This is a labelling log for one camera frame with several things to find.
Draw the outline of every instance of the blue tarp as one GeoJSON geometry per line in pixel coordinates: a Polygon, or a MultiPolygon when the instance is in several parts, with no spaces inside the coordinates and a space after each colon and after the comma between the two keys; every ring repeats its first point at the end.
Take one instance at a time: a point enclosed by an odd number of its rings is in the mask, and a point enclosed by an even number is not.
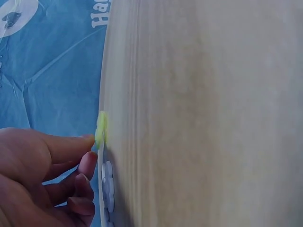
{"type": "MultiPolygon", "coordinates": [[[[0,128],[94,134],[109,7],[107,0],[0,0],[0,128]]],[[[92,185],[99,227],[97,171],[92,185]]]]}

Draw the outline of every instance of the human hand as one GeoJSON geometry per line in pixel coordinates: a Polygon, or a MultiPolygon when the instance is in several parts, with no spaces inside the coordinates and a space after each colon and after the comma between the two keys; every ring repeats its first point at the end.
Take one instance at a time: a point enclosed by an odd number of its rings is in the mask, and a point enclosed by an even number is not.
{"type": "Polygon", "coordinates": [[[0,129],[0,227],[88,227],[95,214],[89,180],[94,137],[64,138],[0,129]],[[42,185],[72,169],[57,184],[42,185]],[[66,206],[56,207],[67,201],[66,206]]]}

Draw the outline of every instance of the yellow object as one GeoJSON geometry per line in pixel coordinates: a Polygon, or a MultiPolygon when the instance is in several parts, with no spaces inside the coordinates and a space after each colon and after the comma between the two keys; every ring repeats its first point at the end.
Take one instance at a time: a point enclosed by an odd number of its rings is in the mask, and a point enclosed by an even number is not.
{"type": "Polygon", "coordinates": [[[98,149],[103,142],[107,142],[107,114],[105,111],[99,112],[95,141],[98,149]]]}

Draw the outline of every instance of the fingernail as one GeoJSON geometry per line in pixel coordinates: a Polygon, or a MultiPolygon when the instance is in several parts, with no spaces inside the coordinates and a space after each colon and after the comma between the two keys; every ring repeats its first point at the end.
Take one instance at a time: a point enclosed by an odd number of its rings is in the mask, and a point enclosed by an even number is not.
{"type": "Polygon", "coordinates": [[[94,135],[83,135],[83,136],[81,136],[81,137],[83,137],[83,138],[92,138],[92,137],[94,137],[94,135]]]}
{"type": "Polygon", "coordinates": [[[84,202],[89,202],[87,198],[82,198],[82,197],[69,197],[68,199],[76,205],[82,204],[84,202]]]}
{"type": "Polygon", "coordinates": [[[79,177],[79,176],[83,177],[86,180],[86,182],[89,183],[89,179],[86,177],[86,175],[79,174],[77,177],[79,177]]]}

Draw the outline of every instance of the wooden surface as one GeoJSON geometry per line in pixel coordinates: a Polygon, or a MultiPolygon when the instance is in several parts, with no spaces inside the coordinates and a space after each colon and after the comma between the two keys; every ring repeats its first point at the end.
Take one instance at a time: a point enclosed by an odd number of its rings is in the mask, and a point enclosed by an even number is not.
{"type": "Polygon", "coordinates": [[[114,0],[115,226],[303,226],[303,4],[114,0]]]}

